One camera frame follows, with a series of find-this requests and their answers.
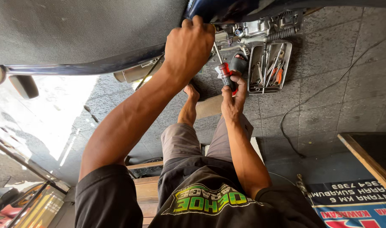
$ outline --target spanner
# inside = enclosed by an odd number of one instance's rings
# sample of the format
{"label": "spanner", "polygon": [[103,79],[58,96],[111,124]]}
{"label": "spanner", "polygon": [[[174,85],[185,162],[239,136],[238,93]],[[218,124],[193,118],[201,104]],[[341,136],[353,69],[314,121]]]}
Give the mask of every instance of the spanner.
{"label": "spanner", "polygon": [[258,65],[260,82],[261,82],[261,85],[263,85],[264,84],[264,80],[263,80],[263,75],[262,75],[261,63],[257,62],[256,64]]}

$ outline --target black motorcycle seat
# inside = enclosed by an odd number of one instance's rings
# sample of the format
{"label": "black motorcycle seat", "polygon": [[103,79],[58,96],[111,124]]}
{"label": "black motorcycle seat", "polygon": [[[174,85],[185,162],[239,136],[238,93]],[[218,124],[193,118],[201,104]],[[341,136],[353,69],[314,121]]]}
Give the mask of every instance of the black motorcycle seat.
{"label": "black motorcycle seat", "polygon": [[0,0],[0,65],[76,64],[165,43],[188,0]]}

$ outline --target black t-shirt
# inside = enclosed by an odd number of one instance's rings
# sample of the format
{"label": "black t-shirt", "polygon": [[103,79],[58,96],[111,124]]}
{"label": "black t-shirt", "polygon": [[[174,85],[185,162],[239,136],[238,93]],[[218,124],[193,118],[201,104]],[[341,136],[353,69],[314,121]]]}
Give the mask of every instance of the black t-shirt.
{"label": "black t-shirt", "polygon": [[[158,182],[150,227],[325,227],[300,190],[288,185],[246,196],[232,163],[203,156],[173,159]],[[76,227],[141,227],[127,168],[104,166],[76,187]]]}

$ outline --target banner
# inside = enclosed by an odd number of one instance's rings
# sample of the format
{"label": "banner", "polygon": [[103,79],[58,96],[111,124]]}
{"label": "banner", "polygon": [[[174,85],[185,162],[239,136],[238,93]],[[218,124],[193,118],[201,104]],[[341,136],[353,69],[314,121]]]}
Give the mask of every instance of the banner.
{"label": "banner", "polygon": [[312,184],[307,190],[329,228],[386,227],[386,189],[376,179]]}

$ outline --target rubber grip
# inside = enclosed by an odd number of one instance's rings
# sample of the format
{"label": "rubber grip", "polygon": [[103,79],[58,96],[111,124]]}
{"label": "rubber grip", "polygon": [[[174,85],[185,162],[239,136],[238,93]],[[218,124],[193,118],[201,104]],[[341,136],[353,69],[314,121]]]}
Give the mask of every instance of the rubber grip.
{"label": "rubber grip", "polygon": [[233,82],[230,77],[223,77],[222,78],[224,85],[228,85],[231,88],[232,95],[236,92],[235,82]]}

